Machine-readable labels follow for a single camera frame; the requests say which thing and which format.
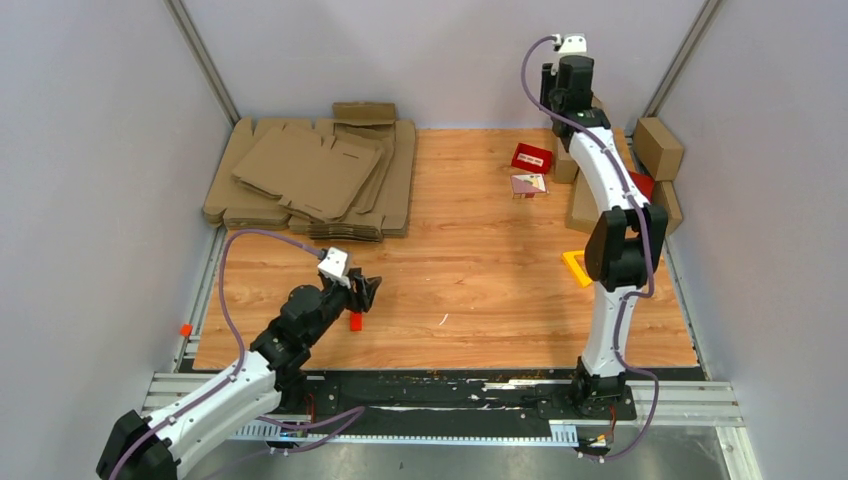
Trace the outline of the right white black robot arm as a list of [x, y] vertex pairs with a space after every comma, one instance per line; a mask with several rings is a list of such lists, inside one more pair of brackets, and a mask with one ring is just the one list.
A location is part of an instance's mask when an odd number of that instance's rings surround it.
[[595, 304], [588, 343], [568, 399], [576, 413], [596, 417], [625, 401], [624, 352], [633, 310], [653, 293], [668, 214], [639, 190], [615, 145], [606, 114], [593, 104], [593, 59], [565, 54], [542, 67], [540, 101], [553, 132], [576, 161], [598, 219], [584, 249]]

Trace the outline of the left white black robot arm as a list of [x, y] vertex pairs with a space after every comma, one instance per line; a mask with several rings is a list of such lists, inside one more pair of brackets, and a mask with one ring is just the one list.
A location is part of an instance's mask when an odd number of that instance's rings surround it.
[[239, 428], [306, 400], [303, 365], [345, 312], [365, 313], [382, 283], [359, 268], [341, 280], [293, 289], [279, 315], [237, 358], [190, 394], [147, 416], [131, 410], [114, 424], [95, 467], [101, 479], [183, 479]]

